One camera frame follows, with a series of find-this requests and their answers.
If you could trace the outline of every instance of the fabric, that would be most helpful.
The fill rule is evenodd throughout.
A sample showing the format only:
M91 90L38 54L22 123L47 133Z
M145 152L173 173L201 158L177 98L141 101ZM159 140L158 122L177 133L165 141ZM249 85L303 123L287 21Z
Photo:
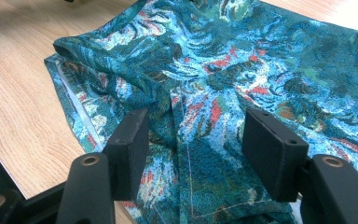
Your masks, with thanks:
M293 223L241 154L244 112L272 113L358 171L358 32L251 0L139 1L46 59L68 123L101 151L147 107L139 223Z

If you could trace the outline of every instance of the wooden table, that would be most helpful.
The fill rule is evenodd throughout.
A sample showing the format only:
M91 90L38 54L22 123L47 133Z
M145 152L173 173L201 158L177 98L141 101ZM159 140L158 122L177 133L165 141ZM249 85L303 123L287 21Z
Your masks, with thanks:
M0 161L26 198L67 177L83 152L43 60L52 42L103 25L134 0L0 0ZM358 0L266 0L358 29ZM117 223L130 223L117 206Z

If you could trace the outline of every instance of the blue printed cloth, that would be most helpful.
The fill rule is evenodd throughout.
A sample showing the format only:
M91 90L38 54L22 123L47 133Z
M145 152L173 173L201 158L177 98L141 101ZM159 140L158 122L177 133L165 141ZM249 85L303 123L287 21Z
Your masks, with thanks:
M244 111L266 110L358 171L358 32L252 0L141 0L45 60L69 125L101 151L147 107L139 223L295 222L241 154Z

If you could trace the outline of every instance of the teal patterned fabric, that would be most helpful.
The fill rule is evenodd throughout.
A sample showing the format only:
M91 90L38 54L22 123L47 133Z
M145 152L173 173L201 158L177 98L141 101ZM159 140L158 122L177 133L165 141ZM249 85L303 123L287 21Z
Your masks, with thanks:
M272 113L358 171L358 32L252 0L141 0L45 60L86 152L147 107L138 223L294 223L241 154L244 112Z

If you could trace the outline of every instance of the folded shirt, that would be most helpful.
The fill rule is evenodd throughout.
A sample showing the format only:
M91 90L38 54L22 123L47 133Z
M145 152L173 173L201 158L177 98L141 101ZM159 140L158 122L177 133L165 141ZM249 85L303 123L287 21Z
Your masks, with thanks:
M272 113L358 171L358 32L250 0L139 1L45 60L86 152L147 107L139 223L295 222L241 154L244 111Z

